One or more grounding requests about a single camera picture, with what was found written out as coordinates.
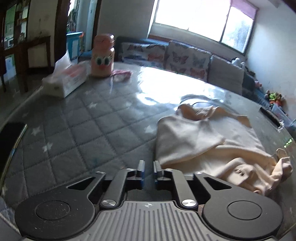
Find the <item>pink cartoon water bottle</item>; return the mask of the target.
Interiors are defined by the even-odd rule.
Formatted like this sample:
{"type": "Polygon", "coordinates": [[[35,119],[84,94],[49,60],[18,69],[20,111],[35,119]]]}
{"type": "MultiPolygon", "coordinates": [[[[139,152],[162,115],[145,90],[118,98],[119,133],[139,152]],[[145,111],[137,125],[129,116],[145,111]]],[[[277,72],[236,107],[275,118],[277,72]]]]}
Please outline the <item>pink cartoon water bottle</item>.
{"type": "Polygon", "coordinates": [[[100,34],[94,38],[91,56],[91,75],[109,77],[114,67],[114,35],[100,34]]]}

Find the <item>blue storage box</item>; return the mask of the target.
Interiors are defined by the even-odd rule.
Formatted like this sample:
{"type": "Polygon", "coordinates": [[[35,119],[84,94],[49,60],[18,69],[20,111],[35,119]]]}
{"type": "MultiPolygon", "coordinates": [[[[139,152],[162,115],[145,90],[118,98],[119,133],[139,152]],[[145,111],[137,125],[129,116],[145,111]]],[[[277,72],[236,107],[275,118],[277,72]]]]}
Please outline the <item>blue storage box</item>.
{"type": "Polygon", "coordinates": [[[69,52],[70,60],[76,59],[80,54],[80,42],[83,32],[72,32],[66,35],[66,49],[69,52]]]}

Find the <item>white tissue box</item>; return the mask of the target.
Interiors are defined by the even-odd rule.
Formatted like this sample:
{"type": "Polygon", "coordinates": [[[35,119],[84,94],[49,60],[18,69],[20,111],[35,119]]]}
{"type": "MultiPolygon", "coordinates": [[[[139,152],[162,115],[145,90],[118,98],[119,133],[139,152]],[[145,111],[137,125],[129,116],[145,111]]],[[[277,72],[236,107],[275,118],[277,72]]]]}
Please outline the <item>white tissue box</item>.
{"type": "Polygon", "coordinates": [[[69,52],[55,63],[54,72],[42,79],[46,95],[65,98],[82,85],[90,74],[90,64],[82,61],[71,62],[69,52]]]}

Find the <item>colourful plush toy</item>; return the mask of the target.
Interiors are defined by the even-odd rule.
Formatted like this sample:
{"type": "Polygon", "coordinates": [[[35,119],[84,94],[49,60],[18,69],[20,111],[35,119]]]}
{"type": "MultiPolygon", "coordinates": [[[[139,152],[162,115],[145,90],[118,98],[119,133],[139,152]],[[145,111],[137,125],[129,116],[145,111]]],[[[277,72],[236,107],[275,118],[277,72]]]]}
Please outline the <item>colourful plush toy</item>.
{"type": "Polygon", "coordinates": [[[283,102],[285,97],[278,93],[278,92],[270,92],[269,90],[266,91],[264,98],[269,102],[270,105],[276,104],[279,107],[283,106],[283,102]]]}

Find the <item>clear plastic bin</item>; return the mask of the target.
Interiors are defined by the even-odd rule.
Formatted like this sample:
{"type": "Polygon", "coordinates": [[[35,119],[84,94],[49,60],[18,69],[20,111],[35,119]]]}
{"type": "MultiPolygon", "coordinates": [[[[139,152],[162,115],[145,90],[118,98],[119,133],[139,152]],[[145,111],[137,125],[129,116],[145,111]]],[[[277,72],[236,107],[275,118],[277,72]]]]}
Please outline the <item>clear plastic bin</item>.
{"type": "Polygon", "coordinates": [[[273,104],[271,111],[278,117],[278,119],[283,123],[283,126],[289,132],[295,132],[295,123],[282,111],[282,109],[276,103],[273,104]]]}

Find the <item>grey quilted star tablecloth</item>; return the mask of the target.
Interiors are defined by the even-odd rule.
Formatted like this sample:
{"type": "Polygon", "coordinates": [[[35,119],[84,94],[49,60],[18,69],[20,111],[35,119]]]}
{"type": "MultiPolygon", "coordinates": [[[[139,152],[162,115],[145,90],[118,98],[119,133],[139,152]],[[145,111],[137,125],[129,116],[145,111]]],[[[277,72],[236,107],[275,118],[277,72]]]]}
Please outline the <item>grey quilted star tablecloth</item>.
{"type": "Polygon", "coordinates": [[[22,240],[282,240],[295,235],[295,141],[260,106],[185,75],[116,63],[128,80],[88,78],[64,99],[43,90],[9,122],[27,124],[4,178],[1,218],[22,240]],[[248,117],[265,148],[283,149],[292,175],[261,195],[203,172],[185,175],[198,210],[181,209],[154,177],[158,121],[189,104],[248,117]],[[100,201],[118,171],[145,161],[144,186],[116,209],[100,201]]]}

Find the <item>butterfly cushion left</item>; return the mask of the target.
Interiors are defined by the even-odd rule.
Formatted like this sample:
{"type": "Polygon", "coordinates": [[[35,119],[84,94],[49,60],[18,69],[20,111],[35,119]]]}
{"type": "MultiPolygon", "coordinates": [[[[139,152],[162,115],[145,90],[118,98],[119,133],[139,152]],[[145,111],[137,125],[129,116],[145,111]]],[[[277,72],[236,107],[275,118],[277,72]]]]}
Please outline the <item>butterfly cushion left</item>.
{"type": "Polygon", "coordinates": [[[126,64],[164,68],[166,46],[162,44],[140,44],[123,42],[120,44],[118,61],[126,64]]]}

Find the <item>cream sweatshirt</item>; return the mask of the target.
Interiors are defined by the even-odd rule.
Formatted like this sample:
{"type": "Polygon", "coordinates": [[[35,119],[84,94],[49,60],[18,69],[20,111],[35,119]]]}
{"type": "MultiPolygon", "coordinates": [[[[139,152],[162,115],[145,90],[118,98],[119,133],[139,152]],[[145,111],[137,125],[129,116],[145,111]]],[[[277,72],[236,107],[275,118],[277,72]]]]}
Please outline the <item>cream sweatshirt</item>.
{"type": "Polygon", "coordinates": [[[158,121],[156,160],[185,175],[203,172],[257,194],[267,195],[292,175],[283,149],[266,152],[247,116],[219,105],[189,104],[158,121]]]}

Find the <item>white plush toy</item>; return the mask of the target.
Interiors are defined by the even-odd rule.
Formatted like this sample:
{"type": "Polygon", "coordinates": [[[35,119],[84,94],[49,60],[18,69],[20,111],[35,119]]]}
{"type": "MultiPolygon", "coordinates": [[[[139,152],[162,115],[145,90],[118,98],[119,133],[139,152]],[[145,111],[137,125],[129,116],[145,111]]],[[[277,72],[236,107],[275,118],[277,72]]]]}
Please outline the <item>white plush toy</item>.
{"type": "Polygon", "coordinates": [[[244,68],[245,62],[242,61],[239,57],[233,58],[231,63],[239,68],[244,68]]]}

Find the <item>butterfly cushion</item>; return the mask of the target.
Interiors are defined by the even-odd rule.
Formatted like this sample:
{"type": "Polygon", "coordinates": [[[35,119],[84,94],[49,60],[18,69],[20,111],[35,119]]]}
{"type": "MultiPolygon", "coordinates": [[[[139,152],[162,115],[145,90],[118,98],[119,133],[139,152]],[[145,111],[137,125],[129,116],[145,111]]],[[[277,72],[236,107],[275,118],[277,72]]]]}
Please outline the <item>butterfly cushion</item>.
{"type": "Polygon", "coordinates": [[[177,41],[170,41],[165,52],[164,68],[174,73],[207,82],[212,53],[177,41]]]}
{"type": "Polygon", "coordinates": [[[164,68],[166,46],[162,44],[140,44],[123,42],[120,44],[118,61],[126,64],[164,68]]]}

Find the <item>black phone on table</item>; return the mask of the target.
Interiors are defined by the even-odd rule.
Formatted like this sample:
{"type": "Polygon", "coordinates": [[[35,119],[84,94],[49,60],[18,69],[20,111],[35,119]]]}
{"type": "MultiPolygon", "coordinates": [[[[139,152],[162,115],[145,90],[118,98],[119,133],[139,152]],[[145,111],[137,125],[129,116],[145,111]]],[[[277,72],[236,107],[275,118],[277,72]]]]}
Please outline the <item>black phone on table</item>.
{"type": "Polygon", "coordinates": [[[27,124],[22,122],[7,122],[1,129],[1,186],[11,159],[27,127],[27,124]]]}

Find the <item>black remote control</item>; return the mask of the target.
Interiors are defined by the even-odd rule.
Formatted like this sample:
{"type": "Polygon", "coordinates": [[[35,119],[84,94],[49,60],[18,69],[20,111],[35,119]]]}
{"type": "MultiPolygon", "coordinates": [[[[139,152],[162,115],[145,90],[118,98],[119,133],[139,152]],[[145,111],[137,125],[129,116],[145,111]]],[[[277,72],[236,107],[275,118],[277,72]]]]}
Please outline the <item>black remote control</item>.
{"type": "Polygon", "coordinates": [[[260,107],[260,112],[266,117],[268,118],[277,128],[280,127],[280,121],[279,119],[268,109],[263,108],[262,106],[260,107]]]}

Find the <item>butterfly cushion right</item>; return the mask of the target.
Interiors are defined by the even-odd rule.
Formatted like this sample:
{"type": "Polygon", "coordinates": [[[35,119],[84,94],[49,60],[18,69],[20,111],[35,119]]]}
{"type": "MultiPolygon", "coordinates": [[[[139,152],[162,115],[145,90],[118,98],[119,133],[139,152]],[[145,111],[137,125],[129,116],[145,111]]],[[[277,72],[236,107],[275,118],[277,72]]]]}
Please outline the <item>butterfly cushion right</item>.
{"type": "Polygon", "coordinates": [[[165,52],[164,68],[174,73],[207,82],[212,53],[177,41],[170,41],[165,52]]]}

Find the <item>grey plain cushion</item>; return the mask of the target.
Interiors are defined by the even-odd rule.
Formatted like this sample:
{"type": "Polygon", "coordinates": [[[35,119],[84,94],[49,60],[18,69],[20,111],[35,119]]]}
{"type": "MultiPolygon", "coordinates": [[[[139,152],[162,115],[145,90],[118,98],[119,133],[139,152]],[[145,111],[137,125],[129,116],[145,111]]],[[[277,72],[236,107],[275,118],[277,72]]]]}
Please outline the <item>grey plain cushion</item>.
{"type": "Polygon", "coordinates": [[[242,95],[244,70],[216,55],[209,63],[208,83],[242,95]]]}

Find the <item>dark wooden cabinet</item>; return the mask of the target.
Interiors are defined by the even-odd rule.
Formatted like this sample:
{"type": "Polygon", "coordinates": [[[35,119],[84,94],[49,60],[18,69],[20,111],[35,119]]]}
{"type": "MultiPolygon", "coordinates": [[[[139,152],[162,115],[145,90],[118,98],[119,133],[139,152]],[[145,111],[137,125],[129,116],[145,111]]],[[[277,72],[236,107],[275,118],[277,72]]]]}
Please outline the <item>dark wooden cabinet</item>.
{"type": "MultiPolygon", "coordinates": [[[[21,3],[21,1],[1,1],[4,4],[1,7],[1,41],[4,39],[4,20],[6,18],[7,8],[16,4],[21,3]]],[[[53,70],[51,66],[51,51],[50,51],[50,39],[51,36],[45,36],[37,39],[33,39],[31,41],[22,41],[17,43],[16,34],[18,33],[17,30],[20,27],[17,26],[17,15],[20,14],[21,11],[15,11],[15,18],[14,18],[14,46],[8,49],[4,49],[1,42],[1,83],[4,88],[4,92],[6,91],[6,86],[4,83],[4,73],[6,73],[6,65],[2,63],[2,60],[5,60],[6,56],[14,55],[15,56],[15,64],[16,64],[16,76],[18,79],[18,86],[20,91],[28,92],[28,75],[32,74],[33,69],[36,69],[38,74],[40,73],[49,73],[49,71],[53,70]],[[28,57],[28,50],[30,48],[36,47],[38,45],[46,44],[46,54],[47,54],[47,67],[29,67],[29,57],[28,57]]]]}

